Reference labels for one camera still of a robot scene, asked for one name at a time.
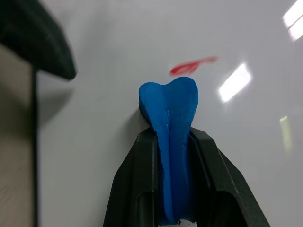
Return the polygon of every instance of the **black object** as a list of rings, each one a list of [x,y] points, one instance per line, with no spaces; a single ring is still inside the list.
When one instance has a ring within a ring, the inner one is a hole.
[[[61,29],[36,0],[0,0],[0,43],[65,79],[76,70]]]
[[[188,155],[198,227],[269,227],[244,177],[210,136],[192,128]],[[104,227],[158,226],[158,162],[157,136],[149,128],[114,177]]]

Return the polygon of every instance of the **black plastic holder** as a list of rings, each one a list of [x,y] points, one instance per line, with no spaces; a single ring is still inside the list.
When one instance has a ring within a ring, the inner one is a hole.
[[[152,129],[139,133],[114,177],[104,227],[158,226],[158,150]],[[192,128],[188,155],[198,227],[270,226],[243,175],[210,136]]]

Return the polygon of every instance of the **red mark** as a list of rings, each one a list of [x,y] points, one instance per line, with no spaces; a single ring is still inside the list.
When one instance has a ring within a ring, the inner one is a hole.
[[[180,64],[176,67],[174,67],[171,71],[170,74],[172,76],[179,76],[182,74],[192,74],[193,72],[195,72],[195,70],[202,64],[202,63],[213,63],[215,61],[217,61],[218,58],[217,57],[208,57],[208,58],[204,58],[198,61],[192,61],[192,62],[188,62],[188,63],[183,63]]]

